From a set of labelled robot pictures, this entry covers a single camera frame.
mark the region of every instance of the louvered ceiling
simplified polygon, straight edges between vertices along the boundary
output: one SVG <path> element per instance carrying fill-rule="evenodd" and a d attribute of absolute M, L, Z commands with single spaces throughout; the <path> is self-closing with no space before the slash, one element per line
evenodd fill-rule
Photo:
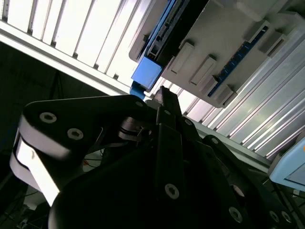
<path fill-rule="evenodd" d="M 152 0 L 0 2 L 1 30 L 64 61 L 70 69 L 80 69 L 81 73 L 66 73 L 91 86 L 113 95 L 129 92 L 137 63 L 128 52 Z M 284 47 L 264 62 L 225 109 L 214 108 L 162 78 L 146 98 L 164 85 L 179 95 L 186 116 L 261 156 L 272 157 L 305 128 L 305 24 L 300 19 L 287 34 Z M 5 38 L 1 41 L 14 46 Z M 15 48 L 26 52 L 21 46 Z M 63 64 L 48 62 L 35 52 L 28 54 L 63 71 Z"/>

